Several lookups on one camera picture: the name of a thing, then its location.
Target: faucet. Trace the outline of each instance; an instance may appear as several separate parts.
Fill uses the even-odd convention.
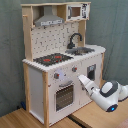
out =
[[[82,41],[82,35],[80,33],[74,33],[71,38],[70,38],[70,43],[68,44],[67,48],[68,49],[72,49],[73,47],[75,47],[75,44],[73,44],[72,39],[75,35],[79,35],[80,36],[80,41]]]

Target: oven handle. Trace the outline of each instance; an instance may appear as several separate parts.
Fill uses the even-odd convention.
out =
[[[73,82],[73,81],[70,80],[70,81],[68,81],[66,84],[61,84],[61,85],[59,85],[59,87],[66,87],[66,86],[70,85],[72,82]]]

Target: oven window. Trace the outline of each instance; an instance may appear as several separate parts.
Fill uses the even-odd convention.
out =
[[[72,17],[80,16],[81,7],[72,7]]]
[[[56,111],[73,103],[73,85],[56,92]]]

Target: knob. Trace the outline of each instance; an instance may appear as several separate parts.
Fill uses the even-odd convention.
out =
[[[73,71],[73,72],[76,72],[76,70],[77,70],[77,67],[73,67],[73,68],[72,68],[72,71]]]
[[[54,78],[55,78],[55,79],[59,79],[59,74],[58,74],[58,73],[55,73],[55,74],[54,74]]]

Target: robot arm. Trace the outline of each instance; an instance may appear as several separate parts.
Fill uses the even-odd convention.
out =
[[[84,75],[78,76],[80,82],[88,92],[89,97],[106,112],[113,112],[118,101],[128,97],[128,85],[122,86],[116,81],[106,82],[101,89]]]

